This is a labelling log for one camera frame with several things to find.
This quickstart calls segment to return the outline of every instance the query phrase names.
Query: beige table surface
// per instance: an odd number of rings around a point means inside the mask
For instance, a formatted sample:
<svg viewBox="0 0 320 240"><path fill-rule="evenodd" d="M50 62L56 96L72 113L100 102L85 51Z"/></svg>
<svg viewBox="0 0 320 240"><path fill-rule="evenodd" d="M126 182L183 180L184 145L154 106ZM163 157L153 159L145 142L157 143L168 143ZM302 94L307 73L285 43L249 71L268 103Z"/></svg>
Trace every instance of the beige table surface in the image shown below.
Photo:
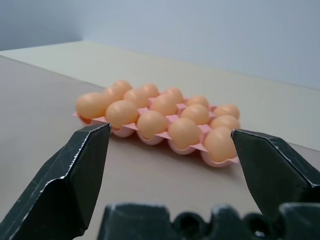
<svg viewBox="0 0 320 240"><path fill-rule="evenodd" d="M234 103L242 127L320 150L320 90L80 41L0 51L0 56L99 86L126 79L139 87L181 88L213 104Z"/></svg>
<svg viewBox="0 0 320 240"><path fill-rule="evenodd" d="M74 101L102 87L0 56L0 221L42 164L82 124ZM319 152L293 146L320 169ZM168 146L147 146L136 137L112 137L90 227L80 239L96 238L104 207L118 202L157 203L171 216L195 211L206 220L218 203L241 215L259 211L239 164L206 166L197 155L180 156Z"/></svg>

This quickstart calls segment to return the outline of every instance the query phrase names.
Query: plastic egg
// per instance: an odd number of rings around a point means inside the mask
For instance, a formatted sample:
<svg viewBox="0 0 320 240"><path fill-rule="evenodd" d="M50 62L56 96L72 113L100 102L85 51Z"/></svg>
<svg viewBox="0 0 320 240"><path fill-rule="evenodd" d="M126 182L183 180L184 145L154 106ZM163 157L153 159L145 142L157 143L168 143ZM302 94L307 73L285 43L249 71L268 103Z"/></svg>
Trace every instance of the plastic egg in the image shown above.
<svg viewBox="0 0 320 240"><path fill-rule="evenodd" d="M178 149L200 143L201 130L190 119L177 119L169 126L167 132Z"/></svg>
<svg viewBox="0 0 320 240"><path fill-rule="evenodd" d="M176 87L168 88L164 91L164 94L171 95L177 104L183 104L185 102L182 92Z"/></svg>
<svg viewBox="0 0 320 240"><path fill-rule="evenodd" d="M230 130L239 129L240 122L234 116L231 115L223 115L218 116L217 118L213 119L210 123L210 127L215 129L217 127L226 127Z"/></svg>
<svg viewBox="0 0 320 240"><path fill-rule="evenodd" d="M174 115L177 113L176 101L169 94L161 94L155 98L150 110L157 111L163 116Z"/></svg>
<svg viewBox="0 0 320 240"><path fill-rule="evenodd" d="M220 163L236 156L236 147L231 139L231 130L220 126L211 130L203 142L211 159Z"/></svg>
<svg viewBox="0 0 320 240"><path fill-rule="evenodd" d="M209 111L201 104L187 106L180 115L181 118L192 120L196 125L204 125L209 122Z"/></svg>
<svg viewBox="0 0 320 240"><path fill-rule="evenodd" d="M204 96L193 96L186 102L187 106L190 106L193 104L201 104L205 106L207 109L209 108L209 102Z"/></svg>
<svg viewBox="0 0 320 240"><path fill-rule="evenodd" d="M76 100L75 109L84 119L95 119L105 115L108 107L108 97L103 93L86 93Z"/></svg>
<svg viewBox="0 0 320 240"><path fill-rule="evenodd" d="M214 114L217 116L223 115L231 115L234 116L236 119L239 119L240 112L236 105L233 104L225 104L222 106L218 106L214 111Z"/></svg>
<svg viewBox="0 0 320 240"><path fill-rule="evenodd" d="M131 89L123 95L123 100L134 103L138 108L148 107L148 97L142 89Z"/></svg>
<svg viewBox="0 0 320 240"><path fill-rule="evenodd" d="M156 98L160 95L159 90L153 83L147 83L141 87L148 98Z"/></svg>
<svg viewBox="0 0 320 240"><path fill-rule="evenodd" d="M155 134L167 130L167 119L157 111L147 111L140 115L136 127L145 139L151 139Z"/></svg>
<svg viewBox="0 0 320 240"><path fill-rule="evenodd" d="M109 97L110 104L122 100L124 96L123 90L118 86L107 87L103 93Z"/></svg>
<svg viewBox="0 0 320 240"><path fill-rule="evenodd" d="M117 86L121 89L122 94L126 93L127 91L129 91L130 89L132 89L132 86L129 82L127 82L126 80L118 80L116 81L113 86Z"/></svg>
<svg viewBox="0 0 320 240"><path fill-rule="evenodd" d="M105 120L114 129L120 129L123 125L135 123L138 116L137 106L126 100L112 103L105 111Z"/></svg>

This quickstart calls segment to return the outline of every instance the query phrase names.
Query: egg tray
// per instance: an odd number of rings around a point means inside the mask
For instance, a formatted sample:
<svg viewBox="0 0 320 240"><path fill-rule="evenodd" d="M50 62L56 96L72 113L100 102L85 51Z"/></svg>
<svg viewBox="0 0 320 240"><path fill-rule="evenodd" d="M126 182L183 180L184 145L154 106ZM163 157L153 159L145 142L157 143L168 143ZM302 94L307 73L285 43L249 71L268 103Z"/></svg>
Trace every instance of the egg tray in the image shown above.
<svg viewBox="0 0 320 240"><path fill-rule="evenodd" d="M148 99L148 107L150 107L150 105L155 101L155 99L156 98L149 98ZM178 103L176 105L177 106L177 114L166 116L166 118L168 120L168 125L170 125L175 120L179 119L182 111L187 107L187 105L185 103ZM138 108L139 114L141 115L141 114L149 111L148 107ZM214 113L212 113L212 111L215 108L216 108L216 106L213 106L213 105L209 106L209 122L212 121L214 118L216 118L216 115ZM76 112L73 114L73 116L79 117L82 120L82 122L86 125L107 123L105 117L99 117L99 118L95 118L93 120L88 120L88 119L83 119L82 117L78 116L78 114ZM117 130L112 129L112 133L118 137L126 138L126 137L129 137L130 135L132 135L134 132L136 132L138 137L140 138L140 140L148 145L157 145L157 144L161 143L163 140L167 140L170 148L175 153L180 154L180 155L188 155L188 154L191 154L194 151L198 150L198 151L200 151L200 155L201 155L202 160L207 165L209 165L210 167L213 167L213 168L222 168L222 167L226 167L230 164L236 164L239 162L239 159L237 156L235 156L234 158L226 159L225 161L222 161L222 162L213 161L210 158L207 149L202 144L206 135L212 130L212 128L208 124L198 125L198 127L201 130L200 143L195 144L195 145L190 145L185 149L176 148L176 146L174 145L174 143L173 143L173 141L167 131L155 134L154 137L152 137L150 139L144 138L141 134L139 134L137 125L135 123L123 125L120 129L117 129Z"/></svg>

